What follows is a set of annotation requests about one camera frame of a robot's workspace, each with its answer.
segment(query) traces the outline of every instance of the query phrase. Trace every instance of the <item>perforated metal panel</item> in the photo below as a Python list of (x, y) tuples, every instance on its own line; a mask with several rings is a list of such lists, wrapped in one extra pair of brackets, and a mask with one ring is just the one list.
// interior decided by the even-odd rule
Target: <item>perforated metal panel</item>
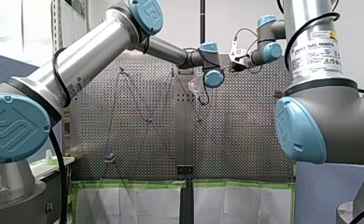
[(223, 86), (209, 92), (211, 104), (196, 105), (202, 121), (195, 127), (195, 178), (288, 181), (293, 163), (274, 126), (274, 92), (290, 83), (284, 64), (265, 65), (255, 75), (225, 71)]
[[(123, 55), (79, 94), (74, 179), (175, 179), (172, 69)], [(105, 163), (111, 153), (115, 162)]]
[[(290, 180), (293, 163), (278, 146), (273, 123), (274, 92), (290, 83), (283, 63), (266, 65), (256, 75), (233, 74), (228, 63), (223, 66), (224, 85), (209, 92), (210, 105), (196, 103), (193, 110), (189, 97), (184, 105), (190, 109), (180, 107), (184, 92), (170, 76), (173, 65), (142, 55), (119, 57), (72, 104), (74, 179), (176, 179), (176, 166), (192, 163), (194, 178)], [(180, 114), (193, 112), (194, 121)], [(194, 137), (178, 135), (182, 129)], [(193, 147), (177, 147), (181, 137)], [(110, 153), (115, 163), (105, 163)]]

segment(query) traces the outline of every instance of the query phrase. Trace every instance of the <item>blue joint cap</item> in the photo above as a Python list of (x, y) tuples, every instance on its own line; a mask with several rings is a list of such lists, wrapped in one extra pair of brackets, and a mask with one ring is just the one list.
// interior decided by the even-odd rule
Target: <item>blue joint cap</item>
[(327, 148), (322, 133), (298, 100), (284, 97), (277, 102), (275, 129), (281, 148), (291, 159), (316, 164), (326, 161)]
[(224, 80), (223, 74), (216, 69), (210, 70), (204, 75), (204, 84), (211, 89), (220, 87)]
[(274, 15), (266, 15), (266, 16), (262, 16), (259, 20), (258, 20), (258, 28), (260, 28), (261, 26), (271, 22), (271, 21), (276, 21), (277, 18)]
[(281, 45), (276, 42), (267, 44), (261, 52), (261, 58), (265, 63), (277, 61), (281, 56)]
[(217, 42), (206, 42), (200, 45), (200, 50), (208, 53), (218, 53)]
[(133, 16), (145, 32), (155, 35), (161, 30), (163, 16), (157, 0), (130, 0), (130, 6)]
[(37, 102), (20, 95), (0, 94), (0, 163), (24, 160), (45, 144), (50, 119)]

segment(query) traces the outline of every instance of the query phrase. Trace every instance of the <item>label sticker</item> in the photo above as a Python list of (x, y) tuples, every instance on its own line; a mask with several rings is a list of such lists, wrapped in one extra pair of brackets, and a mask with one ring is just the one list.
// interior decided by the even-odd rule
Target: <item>label sticker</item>
[(339, 45), (333, 38), (316, 38), (292, 49), (293, 78), (308, 77), (314, 71), (331, 69), (342, 72)]
[(315, 39), (334, 39), (337, 40), (336, 33), (333, 31), (316, 31), (311, 32), (310, 37), (312, 40)]

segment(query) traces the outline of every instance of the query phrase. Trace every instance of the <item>green border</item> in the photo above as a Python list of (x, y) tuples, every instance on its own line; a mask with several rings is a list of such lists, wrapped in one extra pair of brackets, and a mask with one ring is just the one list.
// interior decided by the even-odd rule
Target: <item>green border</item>
[[(245, 181), (232, 179), (193, 180), (193, 187), (195, 188), (225, 188), (227, 186), (257, 189), (290, 189), (290, 224), (295, 223), (295, 183)], [(77, 194), (81, 189), (182, 189), (185, 187), (185, 181), (134, 181), (114, 179), (102, 179), (97, 181), (73, 181), (71, 197), (74, 224), (76, 223), (77, 217)]]
[(182, 189), (186, 181), (85, 180), (72, 182), (72, 216), (77, 220), (77, 195), (81, 189)]

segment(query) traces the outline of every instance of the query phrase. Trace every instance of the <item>metal pole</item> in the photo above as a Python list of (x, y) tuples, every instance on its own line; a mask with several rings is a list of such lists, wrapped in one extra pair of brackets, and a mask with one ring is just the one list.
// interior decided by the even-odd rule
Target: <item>metal pole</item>
[(200, 0), (200, 43), (205, 43), (205, 0)]

